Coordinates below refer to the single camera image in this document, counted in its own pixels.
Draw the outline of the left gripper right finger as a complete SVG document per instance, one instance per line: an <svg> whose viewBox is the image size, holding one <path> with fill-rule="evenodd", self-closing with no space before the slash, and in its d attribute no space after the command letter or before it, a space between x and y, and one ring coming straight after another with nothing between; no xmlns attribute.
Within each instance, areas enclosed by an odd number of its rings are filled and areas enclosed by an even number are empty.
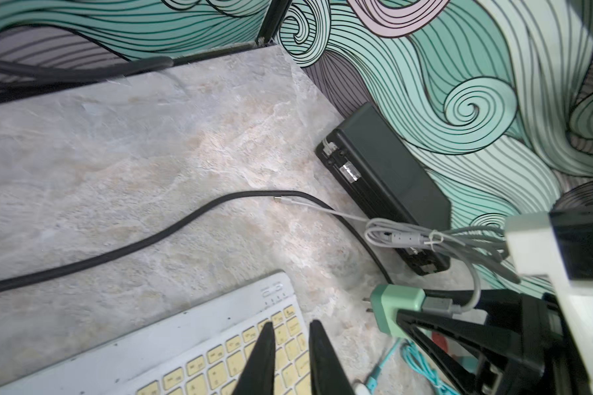
<svg viewBox="0 0 593 395"><path fill-rule="evenodd" d="M322 322L313 320L309 332L311 393L354 394Z"/></svg>

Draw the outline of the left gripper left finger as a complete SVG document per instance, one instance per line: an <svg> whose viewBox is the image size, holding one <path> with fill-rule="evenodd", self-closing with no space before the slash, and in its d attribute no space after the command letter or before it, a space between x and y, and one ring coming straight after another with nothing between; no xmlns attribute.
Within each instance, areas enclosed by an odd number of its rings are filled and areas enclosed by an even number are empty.
<svg viewBox="0 0 593 395"><path fill-rule="evenodd" d="M245 365L233 395L273 395L275 377L275 333L273 324L266 322L262 327L250 359Z"/></svg>

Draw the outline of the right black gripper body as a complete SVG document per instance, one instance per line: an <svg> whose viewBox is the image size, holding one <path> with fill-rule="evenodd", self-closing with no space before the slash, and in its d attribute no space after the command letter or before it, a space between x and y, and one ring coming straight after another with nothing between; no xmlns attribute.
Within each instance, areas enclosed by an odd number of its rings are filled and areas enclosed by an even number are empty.
<svg viewBox="0 0 593 395"><path fill-rule="evenodd" d="M588 394L586 367L556 296L485 290L485 324L401 309L396 322L461 394ZM470 373L425 331L439 332L478 359Z"/></svg>

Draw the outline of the yellow wireless keyboard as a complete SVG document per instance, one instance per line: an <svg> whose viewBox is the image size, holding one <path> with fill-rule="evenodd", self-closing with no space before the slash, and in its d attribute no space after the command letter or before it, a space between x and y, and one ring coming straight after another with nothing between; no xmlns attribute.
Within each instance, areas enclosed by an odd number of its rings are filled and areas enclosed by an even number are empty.
<svg viewBox="0 0 593 395"><path fill-rule="evenodd" d="M309 394L308 330L285 272L0 387L0 394L230 394L266 322L274 393Z"/></svg>

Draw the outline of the light green charger plug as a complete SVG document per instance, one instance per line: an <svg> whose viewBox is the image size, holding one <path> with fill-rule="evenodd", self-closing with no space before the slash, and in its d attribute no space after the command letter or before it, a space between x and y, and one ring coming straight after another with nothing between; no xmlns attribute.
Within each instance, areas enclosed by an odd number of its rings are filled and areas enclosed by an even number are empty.
<svg viewBox="0 0 593 395"><path fill-rule="evenodd" d="M379 330L401 339L409 339L409 336L397 324L398 311L419 312L425 299L426 294L421 288L392 284L376 286L368 298Z"/></svg>

